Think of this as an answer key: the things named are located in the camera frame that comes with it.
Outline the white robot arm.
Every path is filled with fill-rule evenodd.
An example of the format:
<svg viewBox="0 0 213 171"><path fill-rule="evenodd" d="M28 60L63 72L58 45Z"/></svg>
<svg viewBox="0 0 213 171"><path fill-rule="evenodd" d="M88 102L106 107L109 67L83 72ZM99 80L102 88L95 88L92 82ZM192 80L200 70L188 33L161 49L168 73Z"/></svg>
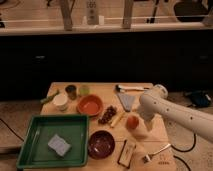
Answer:
<svg viewBox="0 0 213 171"><path fill-rule="evenodd" d="M167 97L168 91L161 84L156 84L141 94L139 114L147 130L153 128L153 118L160 114L213 143L213 115L172 103Z"/></svg>

